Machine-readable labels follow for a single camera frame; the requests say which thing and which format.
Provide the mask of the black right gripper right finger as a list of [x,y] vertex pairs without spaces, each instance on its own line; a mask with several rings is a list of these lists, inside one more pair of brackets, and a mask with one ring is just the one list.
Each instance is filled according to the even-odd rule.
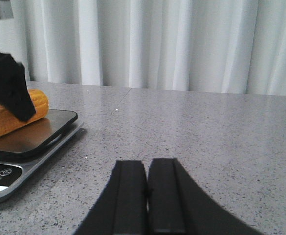
[[178,159],[153,159],[148,174],[152,235],[258,235],[218,205]]

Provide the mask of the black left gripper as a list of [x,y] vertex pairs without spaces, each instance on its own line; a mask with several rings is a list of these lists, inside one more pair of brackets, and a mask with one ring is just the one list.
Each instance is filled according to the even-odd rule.
[[29,121],[36,113],[27,89],[24,65],[5,53],[0,53],[0,104],[21,122]]

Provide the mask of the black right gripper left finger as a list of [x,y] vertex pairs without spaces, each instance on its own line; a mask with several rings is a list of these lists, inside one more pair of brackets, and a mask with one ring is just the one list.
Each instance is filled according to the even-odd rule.
[[100,197],[76,235],[146,235],[146,173],[138,160],[117,160]]

